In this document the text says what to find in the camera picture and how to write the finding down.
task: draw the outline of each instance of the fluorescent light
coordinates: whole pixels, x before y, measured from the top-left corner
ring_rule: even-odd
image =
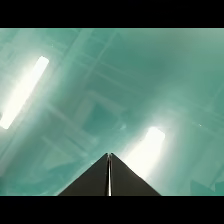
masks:
[[[3,116],[0,120],[1,127],[4,129],[8,129],[10,127],[35,88],[48,63],[49,60],[41,56],[34,65],[31,73],[27,74],[17,85],[8,104],[6,105],[5,111],[3,112]]]
[[[124,162],[141,178],[146,179],[160,156],[165,134],[156,127],[150,127],[145,138],[135,147]]]

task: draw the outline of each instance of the teal surface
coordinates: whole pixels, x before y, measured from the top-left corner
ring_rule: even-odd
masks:
[[[0,127],[0,195],[57,195],[106,152],[162,195],[222,194],[224,29],[0,29],[2,114],[40,56]]]

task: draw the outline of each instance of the black triangle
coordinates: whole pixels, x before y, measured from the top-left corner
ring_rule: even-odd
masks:
[[[108,154],[105,154],[59,196],[106,196],[108,164]]]
[[[110,156],[111,196],[160,196],[117,156]]]

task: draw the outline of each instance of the white rectangular light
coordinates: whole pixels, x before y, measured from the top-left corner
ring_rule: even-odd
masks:
[[[10,127],[35,88],[48,63],[49,60],[41,56],[34,65],[31,73],[27,74],[16,86],[0,120],[1,127],[4,129],[8,129]]]
[[[127,155],[124,162],[142,179],[146,179],[155,167],[165,134],[150,127],[143,140]]]

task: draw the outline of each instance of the glossy surface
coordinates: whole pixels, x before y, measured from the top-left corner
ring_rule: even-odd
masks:
[[[2,114],[23,74],[49,59],[0,128],[0,194],[57,195],[105,152],[162,195],[192,195],[192,181],[215,191],[223,52],[223,29],[0,29]]]

